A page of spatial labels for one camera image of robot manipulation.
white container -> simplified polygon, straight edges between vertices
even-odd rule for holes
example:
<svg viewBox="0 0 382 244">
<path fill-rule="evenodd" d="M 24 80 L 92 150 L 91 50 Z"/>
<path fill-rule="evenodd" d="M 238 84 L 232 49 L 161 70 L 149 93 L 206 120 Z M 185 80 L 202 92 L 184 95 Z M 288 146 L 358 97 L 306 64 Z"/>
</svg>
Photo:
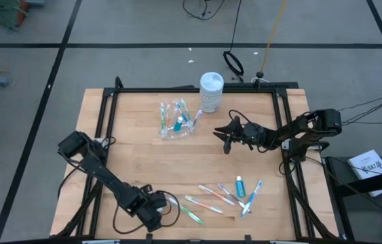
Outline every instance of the white container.
<svg viewBox="0 0 382 244">
<path fill-rule="evenodd" d="M 221 105 L 224 79 L 216 72 L 205 73 L 199 81 L 199 106 L 205 113 L 213 113 Z"/>
</svg>

small toothpaste tube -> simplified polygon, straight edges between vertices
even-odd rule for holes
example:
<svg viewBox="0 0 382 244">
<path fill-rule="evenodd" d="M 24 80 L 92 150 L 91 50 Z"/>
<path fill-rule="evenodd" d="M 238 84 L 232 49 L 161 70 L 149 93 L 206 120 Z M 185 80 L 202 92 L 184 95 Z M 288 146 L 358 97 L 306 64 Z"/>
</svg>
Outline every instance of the small toothpaste tube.
<svg viewBox="0 0 382 244">
<path fill-rule="evenodd" d="M 176 124 L 174 125 L 175 132 L 179 132 L 182 129 L 182 122 L 183 122 L 182 117 L 177 118 Z"/>
<path fill-rule="evenodd" d="M 246 196 L 244 182 L 242 181 L 242 177 L 240 176 L 236 177 L 236 191 L 238 197 Z"/>
</svg>

wooden table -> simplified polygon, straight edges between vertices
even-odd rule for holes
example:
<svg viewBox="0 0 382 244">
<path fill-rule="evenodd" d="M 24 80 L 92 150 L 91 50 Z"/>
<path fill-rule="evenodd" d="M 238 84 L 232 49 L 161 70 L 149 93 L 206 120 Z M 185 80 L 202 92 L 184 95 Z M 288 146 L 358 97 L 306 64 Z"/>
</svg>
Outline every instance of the wooden table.
<svg viewBox="0 0 382 244">
<path fill-rule="evenodd" d="M 96 130 L 101 98 L 102 89 L 87 89 L 77 122 L 77 130 L 84 131 L 92 138 Z M 199 94 L 196 93 L 120 93 L 112 133 L 117 142 L 111 146 L 107 162 L 107 167 L 120 180 L 137 186 L 152 184 L 155 190 L 171 192 L 180 203 L 206 223 L 205 226 L 199 226 L 182 212 L 173 227 L 156 230 L 153 238 L 243 240 L 244 235 L 251 235 L 253 240 L 294 240 L 286 179 L 278 172 L 278 165 L 282 161 L 281 151 L 273 150 L 261 154 L 256 150 L 250 151 L 247 146 L 233 144 L 231 153 L 225 155 L 223 143 L 212 134 L 215 127 L 225 126 L 230 122 L 230 109 L 241 111 L 251 121 L 262 126 L 276 129 L 271 95 L 223 94 L 221 108 L 216 113 L 203 114 L 195 134 L 180 140 L 161 140 L 158 132 L 159 103 L 173 101 L 175 98 L 184 98 L 191 114 L 195 114 L 199 105 Z M 302 89 L 288 89 L 288 101 L 292 118 L 309 110 Z M 284 109 L 280 106 L 285 123 Z M 310 151 L 307 156 L 320 160 L 317 152 Z M 322 166 L 313 161 L 303 162 L 302 166 L 311 208 L 328 229 L 337 234 Z M 236 176 L 242 177 L 248 194 L 254 190 L 258 180 L 264 181 L 252 206 L 252 214 L 244 218 L 239 217 L 241 209 L 238 206 L 230 206 L 197 187 L 198 184 L 204 184 L 223 193 L 217 186 L 218 183 L 223 183 L 230 191 L 235 192 Z M 62 188 L 51 234 L 62 230 L 80 206 L 85 178 L 86 175 L 77 172 Z M 220 215 L 190 203 L 185 200 L 184 195 L 192 195 L 205 203 L 220 207 L 225 214 Z M 130 235 L 120 235 L 113 230 L 112 219 L 116 205 L 112 192 L 104 188 L 96 238 L 145 239 L 146 228 Z M 298 209 L 302 233 L 306 236 L 303 212 L 299 205 Z M 87 220 L 91 219 L 91 212 L 90 209 Z M 172 213 L 162 219 L 162 223 L 171 223 L 175 215 L 176 209 L 173 208 Z M 88 233 L 88 221 L 85 223 L 84 233 Z M 138 218 L 131 218 L 124 211 L 119 211 L 119 230 L 130 230 L 139 224 Z"/>
</svg>

floor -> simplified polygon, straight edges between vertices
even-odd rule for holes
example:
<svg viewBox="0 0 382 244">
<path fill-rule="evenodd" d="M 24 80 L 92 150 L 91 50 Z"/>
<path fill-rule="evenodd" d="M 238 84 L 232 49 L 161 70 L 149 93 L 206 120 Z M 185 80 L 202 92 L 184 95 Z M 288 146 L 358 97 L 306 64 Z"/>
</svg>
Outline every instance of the floor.
<svg viewBox="0 0 382 244">
<path fill-rule="evenodd" d="M 208 11 L 220 2 L 209 1 Z M 84 89 L 110 87 L 117 75 L 125 87 L 198 86 L 208 71 L 237 82 L 222 58 L 237 3 L 227 0 L 213 19 L 200 21 L 184 13 L 182 1 L 48 0 L 30 10 L 19 31 L 0 26 L 0 56 L 9 64 L 10 79 L 0 87 L 0 212 L 19 162 L 27 163 L 2 241 L 48 236 L 65 167 L 57 143 L 74 130 Z M 242 3 L 235 36 L 240 47 L 232 52 L 245 68 L 246 82 L 260 68 L 261 43 L 267 42 L 281 3 Z M 187 0 L 195 14 L 203 7 L 203 1 Z M 311 110 L 382 96 L 380 20 L 382 1 L 288 0 L 265 78 L 298 82 Z M 382 122 L 382 109 L 363 121 Z M 325 155 L 371 149 L 382 155 L 382 125 L 352 124 L 329 142 Z M 382 242 L 382 213 L 350 214 L 357 240 Z"/>
</svg>

white lid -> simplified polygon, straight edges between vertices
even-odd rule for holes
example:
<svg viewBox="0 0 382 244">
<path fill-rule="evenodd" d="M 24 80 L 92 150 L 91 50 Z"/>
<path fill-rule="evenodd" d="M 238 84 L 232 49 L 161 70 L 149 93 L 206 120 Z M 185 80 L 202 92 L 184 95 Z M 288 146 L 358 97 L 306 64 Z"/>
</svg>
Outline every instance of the white lid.
<svg viewBox="0 0 382 244">
<path fill-rule="evenodd" d="M 224 79 L 216 72 L 207 72 L 201 77 L 200 86 L 207 92 L 217 92 L 223 89 Z"/>
</svg>

